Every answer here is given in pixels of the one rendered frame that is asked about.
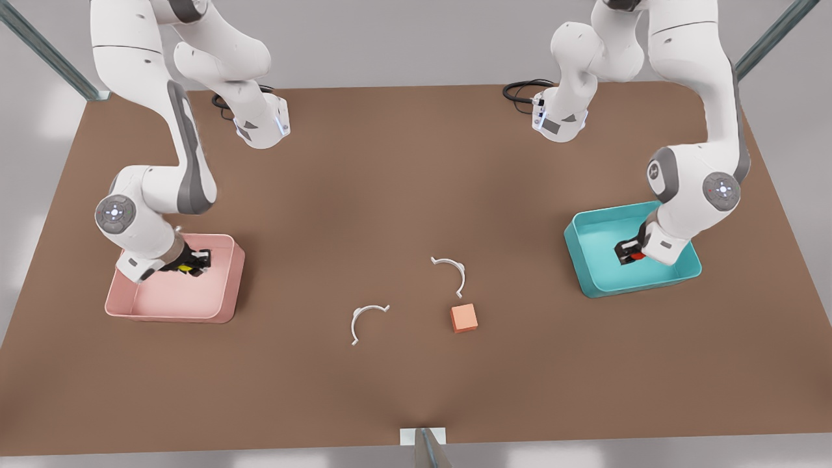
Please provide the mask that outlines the silver frame post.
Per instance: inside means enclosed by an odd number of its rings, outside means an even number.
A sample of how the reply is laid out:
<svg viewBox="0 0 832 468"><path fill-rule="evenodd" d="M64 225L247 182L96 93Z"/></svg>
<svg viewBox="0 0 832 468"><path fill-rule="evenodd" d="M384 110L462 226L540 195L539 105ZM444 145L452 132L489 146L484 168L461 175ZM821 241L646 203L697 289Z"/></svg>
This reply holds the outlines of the silver frame post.
<svg viewBox="0 0 832 468"><path fill-rule="evenodd" d="M738 81L746 77L822 0L794 0L734 65Z"/></svg>
<svg viewBox="0 0 832 468"><path fill-rule="evenodd" d="M401 428L399 444L413 445L414 468L453 468L443 447L447 442L445 427Z"/></svg>
<svg viewBox="0 0 832 468"><path fill-rule="evenodd" d="M111 93L93 86L65 56L8 0L0 0L0 23L5 24L36 56L87 101L106 101Z"/></svg>

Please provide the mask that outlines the orange cube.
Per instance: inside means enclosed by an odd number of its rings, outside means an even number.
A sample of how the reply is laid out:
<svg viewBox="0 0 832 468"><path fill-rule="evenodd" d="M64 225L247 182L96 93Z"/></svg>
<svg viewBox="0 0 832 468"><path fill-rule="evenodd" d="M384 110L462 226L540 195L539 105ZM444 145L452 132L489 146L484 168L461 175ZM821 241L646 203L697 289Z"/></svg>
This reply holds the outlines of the orange cube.
<svg viewBox="0 0 832 468"><path fill-rule="evenodd" d="M454 333L474 331L478 328L478 319L473 304L452 306L450 309L452 329Z"/></svg>

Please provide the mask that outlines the pink storage box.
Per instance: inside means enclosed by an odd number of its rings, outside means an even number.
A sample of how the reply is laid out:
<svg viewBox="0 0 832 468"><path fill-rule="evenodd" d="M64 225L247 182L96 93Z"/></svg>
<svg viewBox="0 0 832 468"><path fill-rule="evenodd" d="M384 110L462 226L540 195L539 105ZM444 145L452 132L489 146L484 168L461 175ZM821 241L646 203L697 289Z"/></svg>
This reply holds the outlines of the pink storage box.
<svg viewBox="0 0 832 468"><path fill-rule="evenodd" d="M234 316L246 252L225 234L184 236L191 248L211 250L212 266L198 278L156 272L141 284L114 273L105 310L137 322L225 323Z"/></svg>

